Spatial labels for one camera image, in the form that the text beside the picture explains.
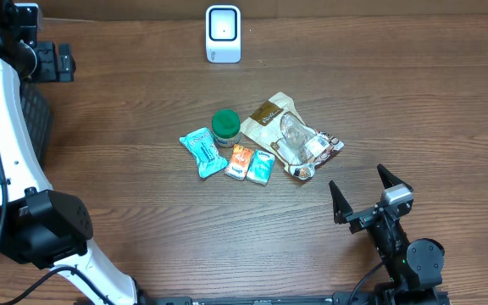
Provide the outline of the orange tissue pack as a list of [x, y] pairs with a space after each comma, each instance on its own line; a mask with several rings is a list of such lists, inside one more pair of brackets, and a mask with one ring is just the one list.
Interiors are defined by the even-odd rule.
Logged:
[[244, 180], [252, 162], [252, 155], [252, 149], [235, 144], [230, 161], [225, 168], [225, 174], [237, 180]]

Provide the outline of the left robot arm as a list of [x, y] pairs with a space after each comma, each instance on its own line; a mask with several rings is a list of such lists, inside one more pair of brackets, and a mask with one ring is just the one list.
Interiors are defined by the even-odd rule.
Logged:
[[0, 1], [0, 256], [64, 277], [94, 304], [144, 304], [94, 241], [85, 204], [42, 170], [52, 115], [36, 84], [71, 82], [76, 66], [68, 44], [37, 40], [41, 19], [34, 3]]

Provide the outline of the beige dried food pouch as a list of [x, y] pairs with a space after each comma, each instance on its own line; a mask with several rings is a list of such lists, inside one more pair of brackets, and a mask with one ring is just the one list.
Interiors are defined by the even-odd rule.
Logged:
[[241, 133], [274, 154], [285, 171], [309, 180], [333, 158], [344, 143], [327, 132], [305, 124], [291, 97], [278, 92], [241, 123]]

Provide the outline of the green lid jar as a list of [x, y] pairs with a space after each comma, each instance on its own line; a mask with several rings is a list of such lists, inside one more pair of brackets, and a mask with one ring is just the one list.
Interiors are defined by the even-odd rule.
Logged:
[[233, 147], [241, 139], [241, 121], [231, 109], [221, 109], [212, 117], [214, 141], [221, 147]]

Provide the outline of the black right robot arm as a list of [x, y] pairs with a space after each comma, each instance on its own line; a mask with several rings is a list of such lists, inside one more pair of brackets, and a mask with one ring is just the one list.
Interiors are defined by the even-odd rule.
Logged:
[[413, 188], [384, 165], [377, 166], [384, 190], [380, 200], [360, 212], [352, 210], [337, 184], [329, 182], [334, 221], [348, 224], [354, 234], [368, 232], [380, 263], [352, 291], [335, 292], [334, 304], [449, 305], [448, 293], [438, 291], [442, 283], [445, 249], [430, 238], [410, 241], [400, 218], [410, 213]]

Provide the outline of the teal tissue pack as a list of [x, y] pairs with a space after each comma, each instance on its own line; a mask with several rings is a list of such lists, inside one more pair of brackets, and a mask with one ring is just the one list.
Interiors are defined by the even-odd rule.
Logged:
[[266, 186], [269, 182], [274, 163], [274, 154], [256, 150], [252, 155], [252, 162], [248, 168], [246, 178], [254, 183]]

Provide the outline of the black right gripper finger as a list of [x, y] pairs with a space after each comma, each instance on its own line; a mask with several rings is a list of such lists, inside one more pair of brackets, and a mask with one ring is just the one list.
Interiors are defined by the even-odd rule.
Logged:
[[333, 180], [329, 182], [329, 188], [333, 202], [334, 221], [339, 225], [345, 224], [347, 218], [353, 214], [352, 207]]
[[413, 191], [413, 188], [408, 183], [406, 183], [405, 181], [401, 180], [400, 178], [398, 178], [397, 176], [392, 174], [392, 172], [390, 172], [383, 164], [378, 164], [377, 170], [378, 170], [380, 179], [381, 179], [382, 184], [383, 184], [385, 189], [403, 184], [410, 191]]

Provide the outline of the teal snack wrapper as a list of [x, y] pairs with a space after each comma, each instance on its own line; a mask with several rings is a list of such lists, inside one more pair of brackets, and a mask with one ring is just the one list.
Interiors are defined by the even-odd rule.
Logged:
[[228, 165], [227, 159], [219, 154], [213, 134], [207, 127], [202, 127], [182, 136], [180, 143], [194, 157], [198, 174], [202, 179], [218, 173]]

